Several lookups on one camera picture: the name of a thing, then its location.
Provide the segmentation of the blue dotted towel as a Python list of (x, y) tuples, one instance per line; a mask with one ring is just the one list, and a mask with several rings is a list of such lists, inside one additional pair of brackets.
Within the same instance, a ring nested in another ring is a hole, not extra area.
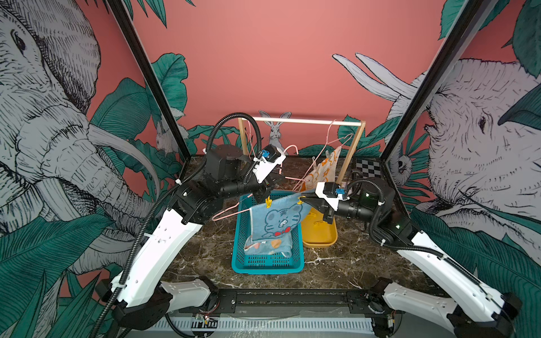
[(290, 258), (292, 256), (292, 235), (285, 234), (278, 238), (259, 240), (248, 237), (245, 242), (244, 252), (247, 255), (270, 256), (277, 254)]

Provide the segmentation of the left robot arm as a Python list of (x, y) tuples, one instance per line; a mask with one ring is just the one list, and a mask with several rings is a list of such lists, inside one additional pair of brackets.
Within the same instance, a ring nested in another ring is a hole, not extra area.
[[(218, 131), (228, 122), (248, 121), (256, 135), (253, 157), (234, 155), (226, 145), (214, 146)], [(90, 331), (96, 337), (111, 315), (123, 329), (147, 330), (170, 312), (199, 308), (215, 292), (212, 282), (200, 277), (188, 283), (164, 283), (161, 277), (181, 249), (202, 226), (222, 209), (225, 200), (250, 194), (265, 202), (283, 176), (275, 172), (286, 158), (276, 146), (262, 146), (256, 119), (235, 112), (221, 118), (207, 139), (204, 162), (160, 197), (145, 218), (121, 274), (99, 283), (97, 293), (106, 305)]]

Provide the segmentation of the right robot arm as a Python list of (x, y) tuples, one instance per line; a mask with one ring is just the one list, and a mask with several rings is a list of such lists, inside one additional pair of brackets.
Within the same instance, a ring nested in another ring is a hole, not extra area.
[(369, 295), (384, 308), (424, 318), (456, 337), (511, 337), (521, 300), (490, 287), (445, 253), (407, 215), (394, 210), (394, 196), (386, 181), (367, 177), (346, 187), (321, 182), (300, 199), (327, 223), (336, 216), (364, 223), (372, 241), (413, 263), (448, 295), (432, 296), (383, 278)]

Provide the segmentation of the dark blue towel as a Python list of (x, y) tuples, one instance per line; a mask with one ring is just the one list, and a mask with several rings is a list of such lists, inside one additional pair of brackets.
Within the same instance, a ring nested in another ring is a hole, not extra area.
[(274, 198), (271, 208), (265, 202), (250, 208), (251, 237), (253, 240), (273, 239), (292, 232), (309, 214), (312, 207), (298, 205), (300, 193)]

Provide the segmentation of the pink wire hanger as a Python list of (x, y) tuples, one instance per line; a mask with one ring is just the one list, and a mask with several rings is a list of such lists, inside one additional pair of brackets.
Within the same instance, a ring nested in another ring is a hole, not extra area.
[(253, 159), (256, 155), (256, 135), (255, 131), (252, 128), (252, 124), (245, 120), (240, 119), (240, 139), (241, 147), (244, 155), (248, 155), (249, 158)]

